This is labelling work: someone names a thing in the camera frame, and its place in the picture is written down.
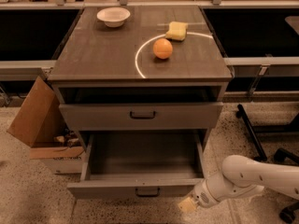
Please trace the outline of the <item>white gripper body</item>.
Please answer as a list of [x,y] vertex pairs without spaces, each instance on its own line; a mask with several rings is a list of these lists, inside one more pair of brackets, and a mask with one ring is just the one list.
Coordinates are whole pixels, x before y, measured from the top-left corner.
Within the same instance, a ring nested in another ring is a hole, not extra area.
[[197,183],[192,191],[192,199],[196,206],[210,208],[221,202],[223,182],[218,178],[206,178]]

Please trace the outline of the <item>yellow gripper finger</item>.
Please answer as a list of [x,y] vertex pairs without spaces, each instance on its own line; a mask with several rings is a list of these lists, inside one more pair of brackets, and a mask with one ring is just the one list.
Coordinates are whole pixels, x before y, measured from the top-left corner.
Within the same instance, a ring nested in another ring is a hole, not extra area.
[[190,213],[197,209],[197,205],[191,197],[187,197],[178,204],[178,208],[184,213]]

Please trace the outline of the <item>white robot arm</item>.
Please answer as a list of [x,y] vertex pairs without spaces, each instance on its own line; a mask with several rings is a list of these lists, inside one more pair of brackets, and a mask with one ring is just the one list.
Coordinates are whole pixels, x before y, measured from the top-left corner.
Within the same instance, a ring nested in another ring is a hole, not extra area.
[[227,199],[254,196],[264,188],[298,199],[299,167],[262,163],[240,155],[228,156],[221,169],[197,183],[178,208],[192,212],[198,207],[209,208]]

